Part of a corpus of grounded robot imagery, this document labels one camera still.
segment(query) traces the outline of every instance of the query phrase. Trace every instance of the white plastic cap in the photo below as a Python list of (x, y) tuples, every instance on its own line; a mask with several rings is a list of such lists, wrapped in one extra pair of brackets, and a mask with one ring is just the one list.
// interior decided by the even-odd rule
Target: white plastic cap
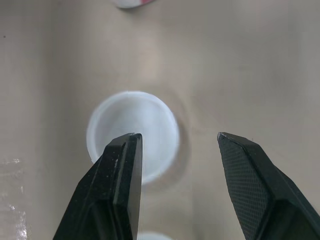
[(112, 139), (128, 133), (142, 134), (142, 184), (161, 176), (179, 149), (177, 121), (156, 96), (125, 91), (103, 101), (93, 112), (86, 132), (86, 145), (95, 163)]
[(168, 236), (165, 236), (156, 232), (143, 232), (138, 233), (137, 240), (172, 240)]
[(135, 7), (147, 4), (153, 0), (112, 0), (112, 1), (118, 8), (130, 9), (130, 8), (135, 8)]

